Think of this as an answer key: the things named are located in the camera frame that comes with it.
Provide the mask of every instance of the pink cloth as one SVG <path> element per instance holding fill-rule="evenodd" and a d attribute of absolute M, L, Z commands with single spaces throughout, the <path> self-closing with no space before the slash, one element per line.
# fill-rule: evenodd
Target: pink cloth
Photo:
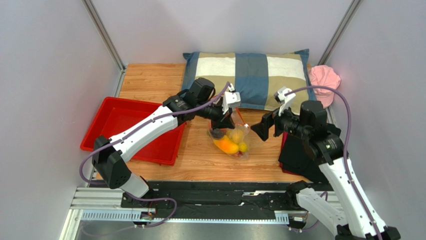
<path fill-rule="evenodd" d="M 310 83 L 315 86 L 326 86 L 329 88 L 337 89 L 340 85 L 341 79 L 339 75 L 335 73 L 333 68 L 326 65 L 314 66 L 309 71 Z M 324 108 L 330 106 L 333 102 L 335 93 L 320 88 L 314 88 L 316 98 L 321 101 Z"/>

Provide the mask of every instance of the gray floor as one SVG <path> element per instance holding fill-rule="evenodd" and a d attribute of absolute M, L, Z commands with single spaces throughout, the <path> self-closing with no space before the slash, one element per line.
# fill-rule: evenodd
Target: gray floor
<path fill-rule="evenodd" d="M 315 219 L 310 216 L 308 226 Z M 130 222 L 92 221 L 82 222 L 90 234 L 106 234 L 129 227 Z M 289 231 L 285 225 L 268 224 L 220 224 L 220 223 L 165 223 L 147 229 L 129 229 L 105 237 L 90 237 L 79 232 L 76 240 L 333 240 L 324 225 L 319 224 L 308 232 Z"/>

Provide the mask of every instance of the black cloth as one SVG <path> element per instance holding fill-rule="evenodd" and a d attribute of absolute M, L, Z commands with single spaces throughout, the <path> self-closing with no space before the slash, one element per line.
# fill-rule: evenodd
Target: black cloth
<path fill-rule="evenodd" d="M 327 130 L 340 136 L 341 130 L 333 124 L 327 124 Z M 329 184 L 318 165 L 306 154 L 300 138 L 291 135 L 287 136 L 278 161 L 282 163 L 283 170 L 302 175 L 315 184 Z"/>

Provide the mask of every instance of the plaid cushion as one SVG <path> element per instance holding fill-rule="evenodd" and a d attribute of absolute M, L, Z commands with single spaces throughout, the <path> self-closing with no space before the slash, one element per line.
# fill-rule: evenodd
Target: plaid cushion
<path fill-rule="evenodd" d="M 310 85 L 309 49 L 282 55 L 193 52 L 183 57 L 187 62 L 182 89 L 198 78 L 212 81 L 218 91 L 230 82 L 240 93 L 242 108 L 274 110 L 280 107 L 274 98 L 280 88 L 294 90 Z M 308 99 L 316 100 L 312 89 L 296 93 L 292 111 L 299 114 L 302 102 Z"/>

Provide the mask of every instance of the plastic bag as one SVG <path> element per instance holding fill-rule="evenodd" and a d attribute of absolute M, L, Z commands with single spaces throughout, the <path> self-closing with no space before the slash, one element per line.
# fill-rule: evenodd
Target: plastic bag
<path fill-rule="evenodd" d="M 249 138 L 250 127 L 243 120 L 238 108 L 232 111 L 231 118 L 235 124 L 235 129 L 222 128 L 212 129 L 211 123 L 208 123 L 208 135 L 224 153 L 237 159 L 247 159 L 249 157 Z"/>

